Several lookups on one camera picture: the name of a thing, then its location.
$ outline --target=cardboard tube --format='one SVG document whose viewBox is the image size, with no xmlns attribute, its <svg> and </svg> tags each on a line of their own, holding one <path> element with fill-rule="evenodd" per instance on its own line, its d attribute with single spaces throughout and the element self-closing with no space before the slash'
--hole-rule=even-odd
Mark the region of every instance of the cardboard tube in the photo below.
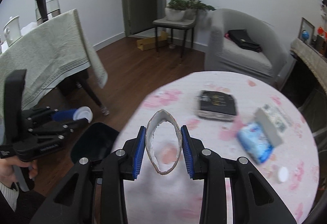
<svg viewBox="0 0 327 224">
<path fill-rule="evenodd" d="M 163 122 L 169 122 L 171 123 L 176 131 L 176 137 L 178 140 L 178 150 L 176 154 L 176 160 L 172 167 L 166 171 L 159 170 L 159 164 L 157 161 L 157 158 L 155 157 L 154 150 L 153 150 L 153 139 L 154 139 L 154 132 L 156 128 Z M 182 134 L 180 132 L 179 126 L 176 123 L 174 117 L 168 113 L 165 110 L 159 110 L 153 115 L 153 117 L 148 122 L 147 131 L 145 134 L 145 148 L 147 150 L 148 156 L 150 158 L 151 163 L 153 164 L 153 167 L 156 169 L 156 171 L 161 175 L 166 175 L 170 173 L 177 165 L 177 162 L 179 160 L 181 148 L 182 148 Z"/>
</svg>

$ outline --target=sleeve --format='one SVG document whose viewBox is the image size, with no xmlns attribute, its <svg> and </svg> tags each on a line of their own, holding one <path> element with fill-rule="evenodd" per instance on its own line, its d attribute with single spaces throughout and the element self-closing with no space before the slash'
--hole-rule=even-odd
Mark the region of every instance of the sleeve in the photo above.
<svg viewBox="0 0 327 224">
<path fill-rule="evenodd" d="M 19 195 L 19 188 L 17 184 L 15 184 L 15 189 L 10 189 L 0 182 L 0 191 L 2 192 L 2 195 L 6 199 L 12 210 L 16 211 L 17 199 Z"/>
</svg>

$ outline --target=chair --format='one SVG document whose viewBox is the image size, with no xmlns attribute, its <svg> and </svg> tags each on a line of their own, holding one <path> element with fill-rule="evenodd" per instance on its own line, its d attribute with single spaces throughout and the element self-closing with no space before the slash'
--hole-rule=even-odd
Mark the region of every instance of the chair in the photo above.
<svg viewBox="0 0 327 224">
<path fill-rule="evenodd" d="M 156 52 L 159 54 L 159 47 L 158 47 L 158 27 L 161 28 L 168 28 L 171 29 L 171 42 L 173 43 L 173 29 L 181 29 L 184 30 L 184 38 L 183 38 L 183 44 L 180 52 L 180 58 L 183 57 L 184 49 L 185 49 L 185 42 L 186 42 L 186 35 L 187 31 L 189 29 L 192 29 L 192 39 L 191 39 L 191 48 L 193 48 L 193 41 L 194 41 L 194 27 L 196 24 L 196 17 L 197 17 L 197 12 L 193 17 L 188 17 L 191 19 L 183 19 L 182 21 L 169 21 L 166 18 L 162 19 L 157 19 L 153 21 L 153 26 L 155 27 L 155 32 L 156 32 Z"/>
<path fill-rule="evenodd" d="M 261 45 L 262 52 L 244 50 L 225 38 L 231 29 L 246 29 L 250 38 Z M 231 9 L 214 12 L 204 62 L 206 71 L 231 71 L 273 84 L 287 58 L 288 52 L 277 35 L 263 21 Z"/>
</svg>

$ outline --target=round table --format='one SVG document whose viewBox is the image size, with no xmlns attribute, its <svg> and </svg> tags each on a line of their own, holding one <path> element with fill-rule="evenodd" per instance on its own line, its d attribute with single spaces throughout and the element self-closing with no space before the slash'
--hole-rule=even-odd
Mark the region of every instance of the round table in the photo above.
<svg viewBox="0 0 327 224">
<path fill-rule="evenodd" d="M 234 122 L 197 117 L 197 96 L 201 90 L 232 94 L 238 108 Z M 256 109 L 265 103 L 278 105 L 290 118 L 292 127 L 284 143 L 274 149 L 269 160 L 256 167 L 282 198 L 297 223 L 302 223 L 309 214 L 318 187 L 316 144 L 296 107 L 279 91 L 260 80 L 232 72 L 197 72 L 169 83 L 144 99 L 118 136 L 113 149 L 122 148 L 126 140 L 135 138 L 140 126 L 146 127 L 150 118 L 164 109 L 175 118 L 179 127 L 186 125 L 191 137 L 200 139 L 204 147 L 221 157 L 233 160 L 240 156 L 249 157 L 239 144 L 236 132 L 253 120 Z M 280 167 L 287 167 L 289 171 L 285 183 L 279 183 L 276 177 Z M 183 154 L 171 173 L 160 175 L 145 151 L 137 180 L 124 181 L 124 185 L 130 224 L 199 223 L 203 181 L 189 178 Z M 227 222 L 231 224 L 231 188 L 227 179 L 226 196 Z"/>
</svg>

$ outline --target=human hand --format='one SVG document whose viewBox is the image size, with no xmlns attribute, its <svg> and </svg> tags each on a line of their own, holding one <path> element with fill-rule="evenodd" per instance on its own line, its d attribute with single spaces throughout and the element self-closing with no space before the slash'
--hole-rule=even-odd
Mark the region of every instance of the human hand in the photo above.
<svg viewBox="0 0 327 224">
<path fill-rule="evenodd" d="M 8 188 L 11 188 L 12 183 L 16 183 L 18 181 L 12 168 L 13 165 L 24 168 L 32 166 L 32 169 L 29 171 L 30 179 L 34 178 L 38 174 L 38 165 L 36 160 L 33 160 L 32 162 L 22 162 L 17 156 L 0 159 L 0 182 Z"/>
</svg>

